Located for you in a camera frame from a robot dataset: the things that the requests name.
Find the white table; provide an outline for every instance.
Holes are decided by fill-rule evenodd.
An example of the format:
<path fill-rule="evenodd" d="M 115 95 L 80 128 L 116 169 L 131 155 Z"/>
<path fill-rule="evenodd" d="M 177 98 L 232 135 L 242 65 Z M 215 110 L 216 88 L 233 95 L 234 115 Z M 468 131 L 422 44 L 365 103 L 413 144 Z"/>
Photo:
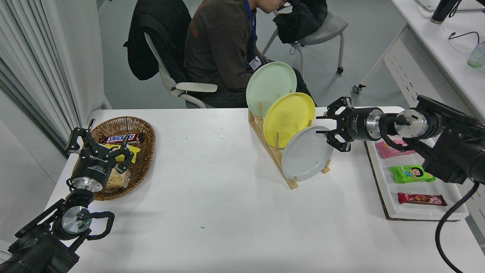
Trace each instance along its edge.
<path fill-rule="evenodd" d="M 419 9 L 424 9 L 414 0 L 392 0 L 392 3 L 407 25 L 361 84 L 369 85 L 381 66 L 386 64 L 411 106 L 416 105 L 413 98 L 418 93 L 485 121 L 485 67 L 472 68 L 467 64 L 477 37 L 469 34 L 448 40 L 452 32 L 460 35 L 470 31 L 478 32 L 483 40 L 485 14 L 480 11 L 457 12 L 437 25 L 421 15 Z"/>
<path fill-rule="evenodd" d="M 78 249 L 74 273 L 451 272 L 435 247 L 436 222 L 385 219 L 362 142 L 349 153 L 334 151 L 329 173 L 290 190 L 247 109 L 91 115 L 97 124 L 118 116 L 142 118 L 155 129 L 152 168 L 131 193 L 90 204 L 116 218 L 107 237 Z M 68 194 L 76 159 L 69 157 L 49 204 Z M 94 221 L 92 234 L 104 225 Z M 441 237 L 458 268 L 484 272 L 485 256 L 465 221 L 446 223 Z"/>

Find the white tray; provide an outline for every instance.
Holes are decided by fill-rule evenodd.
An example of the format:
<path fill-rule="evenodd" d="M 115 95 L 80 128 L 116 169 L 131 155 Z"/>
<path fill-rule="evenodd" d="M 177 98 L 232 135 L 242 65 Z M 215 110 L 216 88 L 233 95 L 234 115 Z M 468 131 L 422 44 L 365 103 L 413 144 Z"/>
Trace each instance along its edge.
<path fill-rule="evenodd" d="M 433 182 L 396 183 L 394 175 L 389 171 L 389 167 L 422 164 L 424 159 L 418 153 L 382 159 L 375 147 L 379 142 L 380 141 L 366 142 L 365 144 L 369 160 L 371 161 L 374 178 L 381 196 L 382 207 L 387 219 L 404 221 L 438 221 L 448 209 L 462 198 L 456 184 L 445 183 L 440 179 L 436 179 Z M 433 141 L 431 139 L 427 139 L 426 143 L 433 146 Z M 441 194 L 448 205 L 399 204 L 398 192 L 432 195 Z M 463 204 L 450 215 L 448 220 L 458 221 L 468 216 L 468 214 L 468 209 Z"/>

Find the black thermos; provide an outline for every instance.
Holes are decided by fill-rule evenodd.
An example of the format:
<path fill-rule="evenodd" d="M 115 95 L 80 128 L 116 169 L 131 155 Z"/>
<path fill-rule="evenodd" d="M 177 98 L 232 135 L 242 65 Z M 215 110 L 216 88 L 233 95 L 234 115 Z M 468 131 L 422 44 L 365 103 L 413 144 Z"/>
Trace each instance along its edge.
<path fill-rule="evenodd" d="M 435 24 L 442 24 L 458 1 L 459 0 L 441 0 L 431 17 L 431 21 Z"/>

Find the id badge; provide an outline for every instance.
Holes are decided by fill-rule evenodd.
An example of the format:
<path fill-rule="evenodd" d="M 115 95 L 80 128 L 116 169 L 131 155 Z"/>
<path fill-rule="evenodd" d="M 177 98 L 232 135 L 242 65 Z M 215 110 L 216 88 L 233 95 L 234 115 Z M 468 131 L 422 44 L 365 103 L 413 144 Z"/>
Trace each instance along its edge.
<path fill-rule="evenodd" d="M 255 57 L 255 58 L 254 58 L 254 59 L 253 59 L 253 60 L 252 60 L 252 61 L 249 63 L 249 65 L 251 66 L 251 68 L 252 68 L 253 70 L 256 70 L 256 69 L 258 69 L 258 67 L 260 67 L 260 66 L 261 66 L 261 60 L 259 59 L 259 57 L 257 57 L 257 56 L 256 56 L 256 57 Z"/>

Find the pink snack package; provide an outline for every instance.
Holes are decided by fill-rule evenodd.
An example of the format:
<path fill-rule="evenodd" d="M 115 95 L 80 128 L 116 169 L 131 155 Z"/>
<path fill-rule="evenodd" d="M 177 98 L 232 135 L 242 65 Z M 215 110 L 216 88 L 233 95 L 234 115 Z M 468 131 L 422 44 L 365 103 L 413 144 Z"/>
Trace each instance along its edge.
<path fill-rule="evenodd" d="M 404 146 L 407 146 L 407 144 L 402 139 L 393 140 L 393 141 L 396 144 L 402 144 Z M 381 141 L 381 142 L 377 143 L 375 145 L 375 147 L 377 148 L 377 150 L 379 151 L 379 154 L 381 155 L 381 157 L 383 159 L 386 159 L 386 158 L 389 158 L 389 157 L 392 157 L 392 156 L 412 154 L 412 153 L 416 152 L 414 150 L 400 152 L 400 151 L 396 150 L 395 148 L 389 146 L 385 141 Z"/>

